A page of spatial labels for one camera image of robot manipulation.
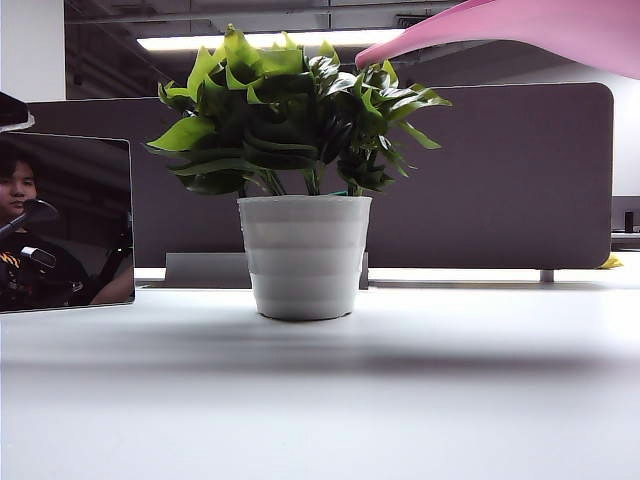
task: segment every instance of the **pink object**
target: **pink object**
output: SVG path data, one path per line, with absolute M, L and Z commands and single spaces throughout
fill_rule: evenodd
M 517 40 L 640 79 L 640 0 L 468 0 L 356 56 L 359 68 L 463 40 Z

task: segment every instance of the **gray partition panel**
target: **gray partition panel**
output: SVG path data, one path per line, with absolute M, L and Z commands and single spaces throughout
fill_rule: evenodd
M 411 122 L 418 170 L 372 203 L 371 267 L 592 268 L 610 248 L 613 100 L 600 84 L 441 88 Z M 142 143 L 175 115 L 157 99 L 34 103 L 31 131 L 131 140 L 136 262 L 243 251 L 235 197 L 186 192 Z M 342 189 L 336 178 L 327 192 Z

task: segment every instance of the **fluorescent light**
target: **fluorescent light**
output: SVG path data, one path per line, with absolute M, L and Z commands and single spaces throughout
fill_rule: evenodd
M 386 42 L 397 37 L 403 29 L 333 30 L 328 32 L 292 32 L 289 37 L 298 45 L 319 46 L 324 40 L 334 46 L 366 46 Z M 248 33 L 247 41 L 256 48 L 266 48 L 274 43 L 284 45 L 281 33 Z M 150 51 L 198 50 L 222 45 L 223 35 L 200 37 L 139 38 L 138 43 Z

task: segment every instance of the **mirror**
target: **mirror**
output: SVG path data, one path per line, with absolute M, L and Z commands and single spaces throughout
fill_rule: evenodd
M 129 143 L 0 134 L 0 311 L 134 299 Z

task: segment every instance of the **white plastic pot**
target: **white plastic pot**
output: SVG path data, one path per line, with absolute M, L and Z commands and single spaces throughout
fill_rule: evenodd
M 320 320 L 353 310 L 370 197 L 284 195 L 238 205 L 260 313 Z

